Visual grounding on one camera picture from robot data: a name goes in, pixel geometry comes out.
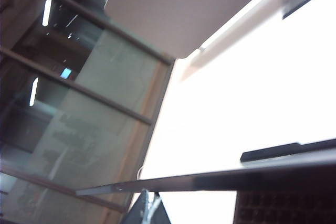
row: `metal window frame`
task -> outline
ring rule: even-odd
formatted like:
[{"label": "metal window frame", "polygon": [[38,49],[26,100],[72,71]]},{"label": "metal window frame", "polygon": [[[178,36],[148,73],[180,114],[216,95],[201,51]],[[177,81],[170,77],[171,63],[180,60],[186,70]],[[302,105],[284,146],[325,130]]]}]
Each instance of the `metal window frame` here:
[{"label": "metal window frame", "polygon": [[33,62],[32,60],[29,60],[27,58],[25,58],[22,55],[19,55],[11,50],[9,50],[6,47],[1,46],[0,48],[0,52],[8,57],[10,57],[11,59],[25,65],[26,67],[28,67],[29,69],[34,70],[35,72],[40,73],[42,76],[47,77],[48,79],[52,79],[60,84],[62,84],[63,86],[67,86],[69,88],[72,88],[82,94],[84,94],[85,96],[88,96],[100,103],[103,103],[111,108],[114,108],[116,110],[118,110],[119,112],[128,115],[142,123],[145,123],[147,125],[152,125],[153,121],[149,118],[147,118],[146,116],[143,116],[139,113],[136,113],[128,108],[126,108],[125,106],[120,105],[119,103],[107,99],[106,97],[99,95],[93,91],[91,91],[90,89],[85,88],[84,86],[77,84],[71,80],[68,79],[63,79],[61,78],[59,75],[55,74],[54,72],[52,72],[51,70],[49,70],[46,67],[43,67],[42,65]]}]

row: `white ceiling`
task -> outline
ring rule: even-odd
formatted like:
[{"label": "white ceiling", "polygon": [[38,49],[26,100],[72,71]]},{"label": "white ceiling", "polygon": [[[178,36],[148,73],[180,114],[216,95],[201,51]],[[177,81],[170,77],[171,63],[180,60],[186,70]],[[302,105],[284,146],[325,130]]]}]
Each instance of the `white ceiling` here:
[{"label": "white ceiling", "polygon": [[157,49],[187,57],[250,0],[108,0],[115,22]]}]

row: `ceiling light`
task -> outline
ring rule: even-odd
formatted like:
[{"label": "ceiling light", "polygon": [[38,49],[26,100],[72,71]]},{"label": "ceiling light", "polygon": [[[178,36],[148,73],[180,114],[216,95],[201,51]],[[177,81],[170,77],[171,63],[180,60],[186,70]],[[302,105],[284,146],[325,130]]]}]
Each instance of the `ceiling light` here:
[{"label": "ceiling light", "polygon": [[44,4],[44,13],[42,20],[43,26],[47,26],[49,23],[50,8],[51,8],[51,0],[46,0],[46,3]]},{"label": "ceiling light", "polygon": [[30,101],[29,101],[29,106],[33,106],[35,102],[35,95],[36,95],[36,89],[37,89],[37,82],[38,82],[38,77],[34,80],[33,82],[33,87],[32,87],[32,93],[30,94]]},{"label": "ceiling light", "polygon": [[219,36],[224,32],[229,30],[238,20],[245,16],[250,10],[252,10],[257,4],[262,0],[251,0],[247,5],[245,5],[239,12],[237,12],[228,22],[226,22],[219,30],[212,34],[206,41],[200,46],[200,50],[204,50],[211,43],[213,43]]}]

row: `beam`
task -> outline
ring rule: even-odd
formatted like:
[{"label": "beam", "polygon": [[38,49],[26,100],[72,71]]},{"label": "beam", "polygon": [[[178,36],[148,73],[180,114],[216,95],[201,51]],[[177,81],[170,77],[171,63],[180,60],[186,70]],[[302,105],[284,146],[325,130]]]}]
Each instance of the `beam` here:
[{"label": "beam", "polygon": [[151,56],[157,58],[161,62],[163,62],[163,63],[165,63],[167,65],[171,65],[173,63],[173,60],[170,59],[171,57],[168,56],[167,54],[154,50],[150,46],[144,44],[143,42],[139,41],[138,39],[136,39],[132,35],[128,34],[124,30],[122,30],[117,25],[115,25],[113,23],[110,23],[110,22],[108,22],[108,21],[106,21],[106,20],[98,17],[93,12],[91,12],[88,9],[86,9],[85,7],[83,7],[82,5],[78,4],[77,2],[75,2],[73,0],[59,0],[59,1],[62,4],[67,5],[75,13],[77,13],[78,15],[80,15],[83,18],[86,18],[87,20],[89,20],[90,22],[92,22],[93,24],[95,24],[96,26],[98,26],[98,27],[100,27],[102,29],[107,29],[107,30],[112,31],[113,33],[119,35],[120,37],[122,37],[125,40],[127,40],[128,42],[130,42],[131,44],[137,46],[138,48],[140,48],[140,49],[142,49],[144,51],[146,51]]},{"label": "beam", "polygon": [[85,96],[88,96],[100,103],[103,103],[111,108],[114,108],[116,110],[118,110],[119,112],[126,114],[136,120],[139,120],[147,125],[151,125],[153,122],[151,119],[140,115],[139,113],[136,113],[128,108],[126,108],[125,106],[122,106],[120,104],[118,104],[117,102],[114,102],[110,99],[107,99],[106,97],[99,95],[85,87],[83,87],[82,85],[79,85],[73,81],[70,81],[68,79],[63,79],[61,78],[59,75],[55,74],[53,71],[49,70],[46,67],[41,66],[40,64],[37,64],[25,57],[23,57],[22,55],[19,55],[11,50],[9,50],[8,48],[5,48],[3,46],[0,46],[0,52],[8,57],[10,57],[11,59],[25,65],[26,67],[28,67],[29,69],[32,69],[33,71],[36,71],[38,73],[40,73],[42,76],[47,77],[48,79],[54,80],[58,83],[60,83],[63,86],[67,86],[70,87],[76,91],[78,91],[79,93],[84,94]]}]

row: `black object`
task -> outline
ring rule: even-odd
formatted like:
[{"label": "black object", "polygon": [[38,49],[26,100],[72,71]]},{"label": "black object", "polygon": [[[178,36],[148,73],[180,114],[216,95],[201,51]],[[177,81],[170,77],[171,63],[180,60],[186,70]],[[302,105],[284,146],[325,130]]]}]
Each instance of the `black object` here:
[{"label": "black object", "polygon": [[250,152],[244,152],[240,157],[240,161],[241,162],[256,161],[260,159],[282,157],[286,155],[292,155],[304,152],[321,151],[331,148],[336,148],[336,139],[304,145],[301,145],[299,143],[292,143]]},{"label": "black object", "polygon": [[160,195],[155,193],[154,201],[150,203],[148,194],[147,190],[142,190],[121,224],[171,224]]},{"label": "black object", "polygon": [[234,224],[335,224],[335,213],[335,193],[240,191]]}]

